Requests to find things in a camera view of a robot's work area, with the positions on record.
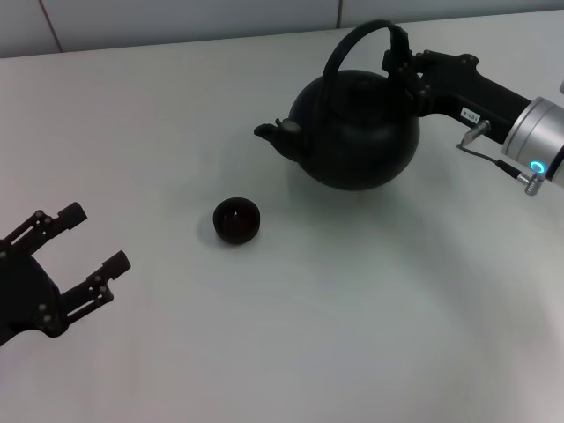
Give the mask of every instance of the blue led ring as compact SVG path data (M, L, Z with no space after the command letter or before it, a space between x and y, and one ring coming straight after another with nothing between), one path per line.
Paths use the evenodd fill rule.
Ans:
M532 171L537 172L538 174L543 174L546 171L545 165L540 161L532 161L530 166Z

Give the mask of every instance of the teapot handle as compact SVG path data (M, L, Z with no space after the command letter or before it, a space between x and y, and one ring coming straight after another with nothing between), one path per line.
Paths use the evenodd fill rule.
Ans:
M323 89L321 94L321 103L326 107L329 106L330 96L337 82L338 68L345 60L346 55L353 49L357 42L369 33L378 29L388 28L391 35L391 51L398 56L402 62L406 62L411 54L409 49L409 39L407 32L399 26L396 26L388 20L372 20L354 28L346 37L339 42L333 53L331 54L325 70L323 71Z

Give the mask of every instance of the cable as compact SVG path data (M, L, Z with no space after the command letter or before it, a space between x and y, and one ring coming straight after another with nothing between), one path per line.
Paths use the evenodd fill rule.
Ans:
M456 148L457 148L458 150L463 151L463 152L467 152L468 154L471 154L472 156L480 157L481 159L485 159L485 160L491 161L491 162L494 163L494 164L497 163L497 161L496 161L495 159L493 159L493 158L491 158L491 157L489 157L489 156L486 156L485 154L481 154L481 153L479 153L479 152L473 152L473 151L471 151L471 150L468 150L467 148L464 148L464 147L462 146L462 142L461 142L460 144L457 144L457 145L456 145Z
M464 148L462 146L462 142L460 144L456 145L456 148L458 150L461 150L463 152L467 152L468 154L471 154L472 156L476 156L476 157L480 157L481 159L487 160L487 161L491 161L492 163L494 163L499 169L501 169L503 172L505 172L506 174L508 174L509 176L511 176L513 179L517 179L517 177L521 174L521 171L519 169L517 169L516 167L513 167L511 165L509 165L509 163L503 161L503 160L496 160L493 159L489 156L486 156L485 154L481 154L479 152L473 152L472 150L468 150L467 148Z
M56 47L59 49L59 53L64 53L63 46L61 45L61 42L59 41L59 37L56 36L55 28L53 27L53 23L51 22L51 18L49 17L49 14L47 13L47 9L45 8L45 4L43 4L43 0L39 0L39 6L41 7L41 11L43 12L43 16L45 17L45 20L47 21L47 25L49 27L49 30L51 31L51 35L53 35L53 39L55 40Z
M341 29L341 22L343 20L343 2L345 0L338 0L338 7L337 7L337 28Z

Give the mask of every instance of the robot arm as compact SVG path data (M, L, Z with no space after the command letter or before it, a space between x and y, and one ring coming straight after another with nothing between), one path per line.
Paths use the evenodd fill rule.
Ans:
M57 218L37 211L0 241L0 345L24 330L58 337L71 324L114 299L108 281L130 268L122 251L66 293L60 293L32 257L47 241L84 220L86 215L77 203L60 211Z
M473 55L450 56L425 50L400 59L386 52L382 68L403 84L419 116L448 115L471 127L458 146L487 135L502 152L530 168L529 177L502 160L492 160L537 193L544 179L564 187L564 108L543 98L530 101L482 77Z

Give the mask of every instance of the white wall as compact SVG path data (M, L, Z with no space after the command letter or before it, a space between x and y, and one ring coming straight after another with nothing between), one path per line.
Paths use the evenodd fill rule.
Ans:
M338 0L45 0L65 50L334 28Z
M344 0L342 26L369 19L394 22L564 9L564 0Z
M56 51L37 0L0 0L0 57Z
M564 9L564 0L342 0L342 26ZM339 0L43 0L65 51L335 28ZM54 53L40 0L0 0L0 57Z

